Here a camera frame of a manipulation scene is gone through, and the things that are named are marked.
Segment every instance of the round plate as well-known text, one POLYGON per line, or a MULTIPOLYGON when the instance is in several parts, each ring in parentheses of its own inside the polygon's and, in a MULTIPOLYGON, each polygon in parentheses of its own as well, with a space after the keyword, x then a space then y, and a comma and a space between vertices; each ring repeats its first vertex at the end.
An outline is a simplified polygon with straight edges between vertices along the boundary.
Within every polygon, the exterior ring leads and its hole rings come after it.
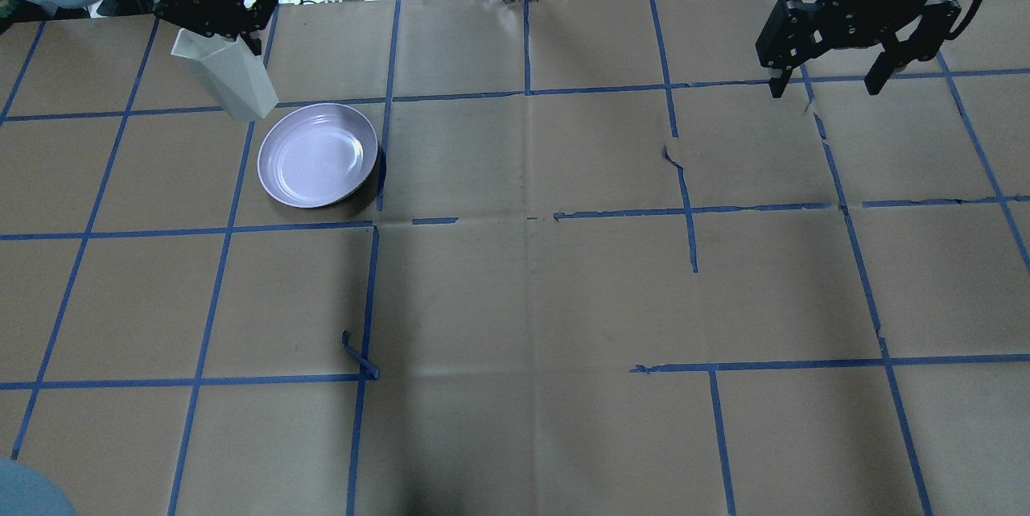
POLYGON ((258 152, 258 178, 276 201, 317 208, 353 194, 378 156, 376 131, 357 109, 307 105, 268 132, 258 152))

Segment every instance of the blue round object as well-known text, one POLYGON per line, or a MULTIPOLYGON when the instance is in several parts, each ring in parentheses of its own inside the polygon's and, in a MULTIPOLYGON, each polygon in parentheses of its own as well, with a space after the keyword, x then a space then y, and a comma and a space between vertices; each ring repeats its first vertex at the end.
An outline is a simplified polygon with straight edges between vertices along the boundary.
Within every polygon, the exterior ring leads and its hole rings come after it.
POLYGON ((0 459, 0 516, 75 516, 75 508, 42 474, 0 459))

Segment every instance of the plate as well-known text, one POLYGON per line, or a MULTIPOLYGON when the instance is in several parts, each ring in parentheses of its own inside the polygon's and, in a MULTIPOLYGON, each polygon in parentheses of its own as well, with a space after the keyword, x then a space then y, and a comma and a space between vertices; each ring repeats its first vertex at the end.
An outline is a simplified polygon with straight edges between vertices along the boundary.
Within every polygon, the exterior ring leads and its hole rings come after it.
POLYGON ((306 105, 286 113, 258 152, 258 178, 276 201, 317 208, 349 197, 379 156, 375 128, 357 109, 306 105))

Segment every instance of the white plate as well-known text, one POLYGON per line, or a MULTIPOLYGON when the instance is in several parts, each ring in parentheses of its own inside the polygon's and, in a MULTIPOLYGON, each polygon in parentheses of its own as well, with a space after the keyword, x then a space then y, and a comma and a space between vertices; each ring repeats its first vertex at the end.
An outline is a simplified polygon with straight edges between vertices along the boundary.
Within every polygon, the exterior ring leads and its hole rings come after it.
POLYGON ((376 131, 357 109, 307 105, 268 132, 258 152, 258 178, 276 201, 317 208, 353 194, 378 156, 376 131))

